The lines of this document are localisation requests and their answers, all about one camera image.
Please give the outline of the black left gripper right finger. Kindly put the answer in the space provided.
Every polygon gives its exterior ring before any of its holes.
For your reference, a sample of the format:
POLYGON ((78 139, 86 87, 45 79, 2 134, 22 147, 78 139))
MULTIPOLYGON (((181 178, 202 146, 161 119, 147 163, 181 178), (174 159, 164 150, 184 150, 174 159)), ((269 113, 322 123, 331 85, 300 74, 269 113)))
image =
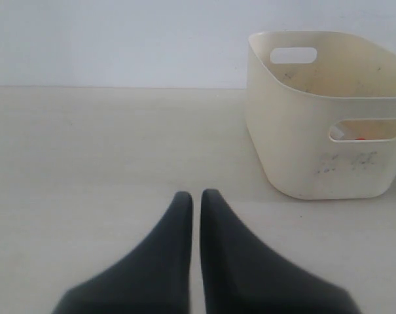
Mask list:
POLYGON ((359 313, 352 297, 265 245, 216 189, 202 193, 200 260, 207 313, 359 313))

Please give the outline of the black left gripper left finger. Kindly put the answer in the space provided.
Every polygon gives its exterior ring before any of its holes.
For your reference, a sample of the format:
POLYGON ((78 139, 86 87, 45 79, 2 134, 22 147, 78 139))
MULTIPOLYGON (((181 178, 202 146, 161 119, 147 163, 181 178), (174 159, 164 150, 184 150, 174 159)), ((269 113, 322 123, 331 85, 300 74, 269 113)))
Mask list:
POLYGON ((177 192, 135 249, 68 290, 54 312, 189 313, 192 223, 192 197, 177 192))

